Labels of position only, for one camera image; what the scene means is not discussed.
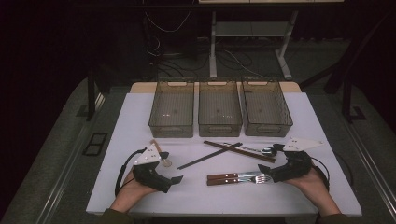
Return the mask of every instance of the wooden handle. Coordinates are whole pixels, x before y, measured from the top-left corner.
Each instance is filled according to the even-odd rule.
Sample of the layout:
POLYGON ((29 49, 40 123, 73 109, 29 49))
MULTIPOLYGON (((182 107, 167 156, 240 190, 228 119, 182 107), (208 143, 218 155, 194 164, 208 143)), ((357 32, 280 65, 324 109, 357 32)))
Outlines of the wooden handle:
POLYGON ((262 155, 258 155, 258 154, 254 154, 254 153, 243 151, 243 150, 238 150, 238 149, 236 149, 234 147, 227 147, 227 146, 224 146, 224 145, 221 145, 221 144, 217 144, 217 143, 214 143, 214 142, 209 142, 209 141, 206 141, 206 140, 204 141, 204 143, 208 144, 210 146, 213 146, 213 147, 219 147, 219 148, 222 148, 222 149, 227 149, 227 150, 230 150, 232 152, 236 152, 236 153, 239 153, 239 154, 242 154, 242 155, 245 155, 245 156, 253 157, 253 158, 256 158, 256 159, 259 159, 259 160, 262 160, 262 161, 269 161, 271 163, 275 162, 274 158, 267 157, 267 156, 262 156, 262 155))
POLYGON ((162 152, 160 146, 158 145, 157 141, 155 141, 155 139, 152 139, 152 140, 150 141, 150 143, 151 143, 151 144, 154 144, 154 146, 157 148, 157 151, 158 151, 158 152, 162 152))
POLYGON ((214 186, 214 185, 225 185, 225 184, 237 184, 239 183, 238 179, 212 179, 212 180, 207 180, 206 184, 208 186, 214 186))
POLYGON ((207 180, 236 178, 238 174, 208 175, 207 180))

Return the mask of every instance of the table knife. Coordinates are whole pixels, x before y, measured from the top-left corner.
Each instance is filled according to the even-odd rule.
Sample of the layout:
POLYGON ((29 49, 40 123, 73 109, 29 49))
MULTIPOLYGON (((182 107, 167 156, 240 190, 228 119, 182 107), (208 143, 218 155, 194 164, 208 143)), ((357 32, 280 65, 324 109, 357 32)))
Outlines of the table knife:
POLYGON ((214 179, 229 179, 229 178, 246 178, 255 175, 265 175, 260 171, 244 172, 244 173, 233 173, 233 174, 220 174, 220 175, 208 175, 207 180, 214 179))
POLYGON ((246 182, 251 182, 255 184, 264 184, 264 183, 272 182, 272 178, 269 175, 254 175, 251 177, 244 177, 244 178, 211 179, 211 180, 207 180, 206 184, 208 186, 214 186, 214 185, 237 184, 237 183, 246 183, 246 182))

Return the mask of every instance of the chopsticks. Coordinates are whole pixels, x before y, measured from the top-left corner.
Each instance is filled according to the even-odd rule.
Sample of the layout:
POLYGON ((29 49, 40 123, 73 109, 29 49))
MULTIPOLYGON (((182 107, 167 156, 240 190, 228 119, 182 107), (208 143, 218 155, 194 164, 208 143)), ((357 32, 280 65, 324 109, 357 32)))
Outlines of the chopsticks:
POLYGON ((245 155, 245 156, 249 156, 249 157, 253 157, 255 159, 259 159, 259 160, 262 160, 262 161, 269 161, 271 163, 275 162, 274 158, 266 157, 266 156, 263 156, 263 155, 258 155, 258 154, 247 152, 247 151, 243 151, 243 150, 238 150, 238 149, 236 149, 234 147, 227 147, 227 146, 224 146, 222 144, 209 142, 209 141, 206 141, 206 140, 204 141, 204 143, 208 144, 208 145, 210 145, 212 147, 219 147, 219 148, 222 148, 222 149, 230 150, 232 152, 239 153, 239 154, 242 154, 242 155, 245 155))

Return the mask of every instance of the wooden chopstick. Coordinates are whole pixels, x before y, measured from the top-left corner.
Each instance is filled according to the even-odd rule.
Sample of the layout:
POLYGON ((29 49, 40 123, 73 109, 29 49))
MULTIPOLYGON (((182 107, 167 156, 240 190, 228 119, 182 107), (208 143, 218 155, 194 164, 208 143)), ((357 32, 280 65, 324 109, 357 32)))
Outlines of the wooden chopstick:
POLYGON ((206 140, 204 141, 204 143, 208 144, 208 145, 210 145, 212 147, 219 147, 219 148, 222 148, 222 149, 230 150, 232 152, 236 152, 236 153, 239 153, 239 154, 242 154, 242 155, 245 155, 245 156, 253 157, 253 158, 256 158, 256 159, 259 159, 259 160, 262 160, 262 161, 269 161, 271 163, 275 162, 274 158, 266 157, 266 156, 263 156, 263 155, 254 154, 254 153, 243 151, 243 150, 238 150, 238 149, 236 149, 234 147, 227 147, 227 146, 224 146, 222 144, 209 142, 209 141, 206 141, 206 140))
POLYGON ((155 141, 155 139, 152 139, 152 140, 150 141, 150 143, 155 145, 155 147, 157 148, 157 151, 158 151, 158 152, 162 152, 162 150, 161 150, 161 148, 160 148, 160 145, 158 145, 158 143, 157 143, 157 141, 155 141))

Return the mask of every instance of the white tabletop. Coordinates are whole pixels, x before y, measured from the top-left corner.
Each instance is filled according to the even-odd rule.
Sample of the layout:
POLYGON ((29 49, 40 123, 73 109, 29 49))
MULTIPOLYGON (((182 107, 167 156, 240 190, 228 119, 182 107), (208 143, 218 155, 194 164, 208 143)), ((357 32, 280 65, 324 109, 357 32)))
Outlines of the white tabletop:
MULTIPOLYGON (((329 169, 330 194, 341 211, 349 216, 361 216, 361 207, 347 183, 306 94, 292 92, 284 95, 294 122, 285 138, 247 137, 243 129, 237 138, 202 138, 198 134, 198 97, 195 97, 194 137, 156 139, 162 150, 170 153, 169 159, 173 163, 169 168, 159 165, 157 173, 167 178, 184 175, 181 183, 172 186, 168 193, 150 194, 141 200, 131 213, 152 217, 296 217, 315 214, 317 208, 297 188, 285 183, 241 183, 211 187, 206 185, 207 175, 258 171, 258 164, 272 168, 284 165, 286 159, 283 153, 276 155, 275 163, 269 163, 225 152, 183 170, 177 169, 218 150, 205 145, 204 140, 218 143, 242 142, 245 147, 261 148, 272 145, 264 142, 285 144, 291 137, 299 137, 325 143, 306 152, 311 157, 321 160, 329 169)), ((133 152, 149 146, 149 141, 152 140, 149 114, 153 97, 153 93, 127 94, 87 206, 88 213, 101 214, 111 205, 115 198, 114 188, 121 166, 133 152)), ((138 155, 131 160, 125 173, 130 170, 137 157, 138 155)))

